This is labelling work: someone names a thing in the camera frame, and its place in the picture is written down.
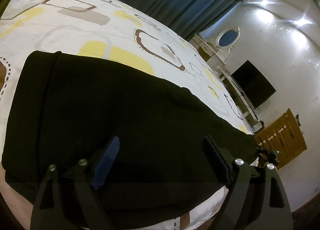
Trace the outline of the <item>black pants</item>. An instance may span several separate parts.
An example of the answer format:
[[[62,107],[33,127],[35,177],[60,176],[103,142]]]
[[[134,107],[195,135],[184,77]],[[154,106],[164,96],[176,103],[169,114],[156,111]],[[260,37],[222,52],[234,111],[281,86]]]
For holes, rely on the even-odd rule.
[[[80,222],[72,187],[85,177],[112,229],[175,225],[196,206],[223,199],[214,150],[255,162],[257,144],[187,88],[121,63],[32,52],[15,90],[5,134],[5,181],[34,203],[54,165],[61,201]]]

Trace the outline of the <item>brown wooden drawer cabinet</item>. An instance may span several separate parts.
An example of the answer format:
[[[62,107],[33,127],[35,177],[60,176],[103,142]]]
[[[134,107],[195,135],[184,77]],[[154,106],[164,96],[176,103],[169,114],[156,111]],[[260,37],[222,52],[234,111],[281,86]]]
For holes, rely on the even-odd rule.
[[[286,166],[307,150],[300,126],[290,109],[268,127],[258,132],[254,138],[262,149],[277,152],[278,169]]]

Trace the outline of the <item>white television bench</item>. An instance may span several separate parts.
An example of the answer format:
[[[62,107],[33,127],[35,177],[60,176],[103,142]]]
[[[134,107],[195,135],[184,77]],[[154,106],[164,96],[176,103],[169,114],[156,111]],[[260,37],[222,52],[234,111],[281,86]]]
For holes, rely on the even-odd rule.
[[[235,79],[232,78],[230,72],[225,69],[225,67],[218,67],[218,73],[220,75],[220,80],[225,84],[225,87],[233,98],[233,101],[235,102],[240,114],[246,121],[246,125],[249,126],[249,129],[253,135],[257,134],[257,132],[263,129],[263,125],[258,119],[253,105],[249,101],[248,97],[237,84]]]

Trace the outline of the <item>black flat television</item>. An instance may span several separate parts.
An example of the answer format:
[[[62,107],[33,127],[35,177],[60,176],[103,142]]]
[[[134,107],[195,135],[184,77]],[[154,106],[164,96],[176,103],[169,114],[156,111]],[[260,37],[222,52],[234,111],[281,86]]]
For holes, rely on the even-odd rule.
[[[241,91],[247,96],[254,109],[268,100],[276,89],[249,60],[231,74]]]

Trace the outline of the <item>white dressing table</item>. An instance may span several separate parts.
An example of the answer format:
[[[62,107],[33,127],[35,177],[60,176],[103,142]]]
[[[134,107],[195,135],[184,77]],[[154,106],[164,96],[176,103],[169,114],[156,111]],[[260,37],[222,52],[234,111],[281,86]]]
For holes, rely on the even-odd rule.
[[[218,46],[207,42],[200,34],[195,34],[189,43],[199,52],[205,62],[218,59],[219,63],[225,64],[226,56]]]

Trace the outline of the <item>white oval vanity mirror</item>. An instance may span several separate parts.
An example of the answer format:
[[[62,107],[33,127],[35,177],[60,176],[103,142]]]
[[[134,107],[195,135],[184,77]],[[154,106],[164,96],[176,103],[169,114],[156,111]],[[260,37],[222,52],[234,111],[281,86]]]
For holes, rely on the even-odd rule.
[[[226,29],[216,38],[217,48],[227,57],[240,38],[240,28],[238,26]]]

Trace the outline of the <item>white patterned bed cover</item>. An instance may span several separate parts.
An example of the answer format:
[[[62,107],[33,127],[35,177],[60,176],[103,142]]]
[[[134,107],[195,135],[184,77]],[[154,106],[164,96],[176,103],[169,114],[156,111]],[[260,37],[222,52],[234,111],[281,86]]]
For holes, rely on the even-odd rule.
[[[1,137],[23,65],[35,50],[104,58],[169,80],[247,132],[196,49],[146,14],[118,0],[11,0],[1,17]]]

